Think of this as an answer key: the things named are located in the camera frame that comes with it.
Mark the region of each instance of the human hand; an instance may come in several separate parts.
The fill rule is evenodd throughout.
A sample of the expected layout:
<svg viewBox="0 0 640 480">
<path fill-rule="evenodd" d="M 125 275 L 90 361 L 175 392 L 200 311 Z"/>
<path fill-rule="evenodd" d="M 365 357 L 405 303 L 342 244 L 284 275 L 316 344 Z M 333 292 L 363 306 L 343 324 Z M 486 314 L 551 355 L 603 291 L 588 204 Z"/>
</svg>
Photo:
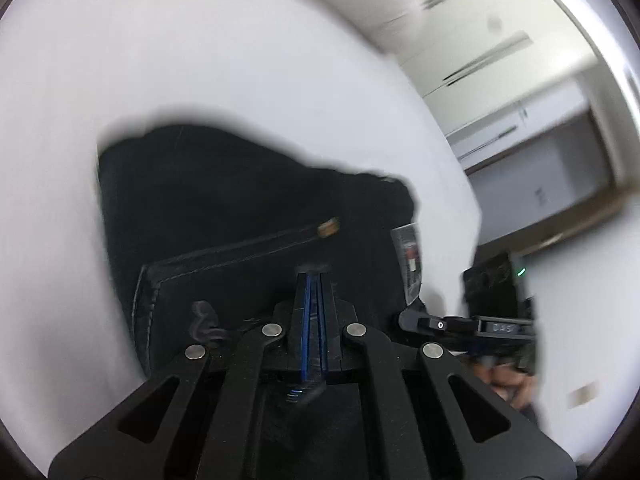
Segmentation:
<svg viewBox="0 0 640 480">
<path fill-rule="evenodd" d="M 516 410 L 523 409 L 533 400 L 538 383 L 535 376 L 521 373 L 508 364 L 489 368 L 476 362 L 472 364 L 472 370 Z"/>
</svg>

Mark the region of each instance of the finger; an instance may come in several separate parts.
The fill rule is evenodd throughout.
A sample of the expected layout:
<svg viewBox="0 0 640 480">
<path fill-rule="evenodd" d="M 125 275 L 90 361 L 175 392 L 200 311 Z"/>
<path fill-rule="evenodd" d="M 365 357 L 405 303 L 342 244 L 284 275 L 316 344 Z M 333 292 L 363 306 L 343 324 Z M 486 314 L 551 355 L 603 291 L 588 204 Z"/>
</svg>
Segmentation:
<svg viewBox="0 0 640 480">
<path fill-rule="evenodd" d="M 482 380 L 483 383 L 489 384 L 491 382 L 491 370 L 480 363 L 474 363 L 472 370 L 474 375 Z"/>
<path fill-rule="evenodd" d="M 535 377 L 526 376 L 522 381 L 522 385 L 518 389 L 515 397 L 511 401 L 511 405 L 516 410 L 521 410 L 525 406 L 529 406 L 533 400 L 533 395 L 536 392 L 536 385 L 538 381 Z"/>
<path fill-rule="evenodd" d="M 499 365 L 494 367 L 492 375 L 492 382 L 500 384 L 500 386 L 520 386 L 526 377 L 525 374 L 517 372 L 511 365 Z"/>
<path fill-rule="evenodd" d="M 509 399 L 509 393 L 505 388 L 501 388 L 500 386 L 492 386 L 491 389 L 502 397 L 502 400 Z"/>
</svg>

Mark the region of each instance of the black fabric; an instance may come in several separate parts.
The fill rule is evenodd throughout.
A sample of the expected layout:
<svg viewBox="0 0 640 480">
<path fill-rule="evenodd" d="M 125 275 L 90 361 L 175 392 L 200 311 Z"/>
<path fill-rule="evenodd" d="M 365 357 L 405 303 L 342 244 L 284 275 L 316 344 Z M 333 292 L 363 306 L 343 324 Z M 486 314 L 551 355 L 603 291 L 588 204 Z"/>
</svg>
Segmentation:
<svg viewBox="0 0 640 480">
<path fill-rule="evenodd" d="M 127 137 L 98 176 L 111 272 L 147 373 L 203 338 L 232 346 L 309 269 L 330 270 L 361 322 L 404 341 L 390 234 L 412 222 L 402 182 L 309 168 L 210 126 Z"/>
<path fill-rule="evenodd" d="M 369 480 L 365 430 L 357 384 L 322 388 L 306 406 L 267 399 L 258 478 Z"/>
</svg>

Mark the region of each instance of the black cloth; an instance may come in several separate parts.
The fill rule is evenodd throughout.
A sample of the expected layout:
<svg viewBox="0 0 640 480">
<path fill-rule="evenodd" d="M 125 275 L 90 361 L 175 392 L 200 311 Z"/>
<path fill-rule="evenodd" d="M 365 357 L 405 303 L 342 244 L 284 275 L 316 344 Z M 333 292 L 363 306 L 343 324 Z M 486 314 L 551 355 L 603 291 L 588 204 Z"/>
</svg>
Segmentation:
<svg viewBox="0 0 640 480">
<path fill-rule="evenodd" d="M 361 322 L 404 341 L 391 229 L 412 222 L 399 180 L 310 168 L 235 134 L 169 124 L 109 147 L 98 177 L 111 272 L 147 374 L 195 342 L 232 346 L 328 270 Z"/>
</svg>

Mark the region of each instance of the cabinet door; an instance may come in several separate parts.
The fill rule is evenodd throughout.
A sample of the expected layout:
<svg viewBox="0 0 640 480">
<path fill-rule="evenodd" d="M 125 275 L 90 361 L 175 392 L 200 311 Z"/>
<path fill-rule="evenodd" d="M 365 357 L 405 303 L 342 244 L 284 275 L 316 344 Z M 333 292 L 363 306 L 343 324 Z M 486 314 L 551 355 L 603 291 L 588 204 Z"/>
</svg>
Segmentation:
<svg viewBox="0 0 640 480">
<path fill-rule="evenodd" d="M 588 48 L 581 34 L 577 37 L 571 19 L 553 0 L 478 0 L 471 18 L 467 19 L 463 9 L 457 13 L 462 18 L 458 19 L 454 31 L 431 38 L 426 47 L 414 45 L 412 48 L 422 50 L 402 64 L 423 97 L 464 76 L 468 72 L 464 68 L 469 64 L 496 61 L 515 50 L 528 48 L 549 34 L 567 34 L 567 46 L 563 45 L 562 37 L 557 36 L 558 50 L 566 50 L 574 43 L 580 43 L 580 50 Z M 432 25 L 427 19 L 423 33 L 432 30 Z M 526 74 L 515 72 L 513 76 Z"/>
<path fill-rule="evenodd" d="M 469 175 L 482 209 L 478 243 L 536 224 L 609 187 L 598 136 L 583 116 Z"/>
<path fill-rule="evenodd" d="M 419 37 L 398 55 L 403 64 L 470 23 L 485 26 L 486 18 L 504 8 L 505 0 L 422 0 L 423 24 Z"/>
<path fill-rule="evenodd" d="M 451 149 L 464 170 L 515 146 L 527 138 L 527 130 L 517 107 L 495 118 L 491 123 L 453 141 Z"/>
<path fill-rule="evenodd" d="M 573 79 L 527 99 L 520 105 L 524 125 L 531 135 L 565 123 L 590 108 L 580 85 Z"/>
<path fill-rule="evenodd" d="M 596 58 L 577 28 L 553 32 L 424 97 L 445 134 L 580 72 Z"/>
</svg>

